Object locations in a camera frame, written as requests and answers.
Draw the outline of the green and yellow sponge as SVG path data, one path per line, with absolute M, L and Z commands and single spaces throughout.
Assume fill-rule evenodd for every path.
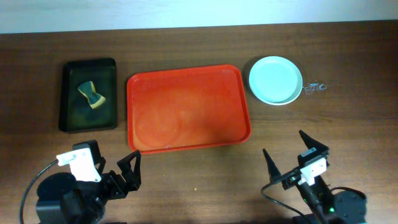
M 78 86 L 78 91 L 87 99 L 89 106 L 96 109 L 101 106 L 106 98 L 96 92 L 94 83 L 87 81 Z

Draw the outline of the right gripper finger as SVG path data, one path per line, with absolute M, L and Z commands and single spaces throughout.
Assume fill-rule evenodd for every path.
M 329 150 L 329 147 L 310 137 L 307 133 L 300 130 L 299 135 L 308 149 L 315 148 L 316 150 Z
M 277 166 L 275 165 L 274 161 L 270 157 L 269 153 L 265 149 L 263 149 L 262 151 L 267 162 L 270 183 L 276 184 L 280 182 L 282 175 Z

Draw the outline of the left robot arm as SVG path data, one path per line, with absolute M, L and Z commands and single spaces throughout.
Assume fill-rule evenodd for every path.
M 37 188 L 36 212 L 41 223 L 99 223 L 110 200 L 126 198 L 141 186 L 141 153 L 117 162 L 120 174 L 103 172 L 106 160 L 98 142 L 85 141 L 56 156 L 58 166 L 70 166 L 44 179 Z

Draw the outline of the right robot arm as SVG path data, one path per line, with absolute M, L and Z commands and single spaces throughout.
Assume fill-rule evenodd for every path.
M 265 149 L 262 150 L 270 180 L 270 183 L 261 189 L 262 196 L 295 212 L 297 215 L 292 218 L 294 223 L 366 223 L 366 195 L 349 187 L 329 188 L 322 178 L 322 174 L 330 165 L 327 161 L 329 147 L 302 130 L 299 131 L 299 135 L 308 150 L 297 156 L 298 166 L 285 174 L 280 173 L 269 153 Z M 284 190 L 296 187 L 311 214 L 306 215 L 266 195 L 266 189 L 277 184 L 281 184 Z

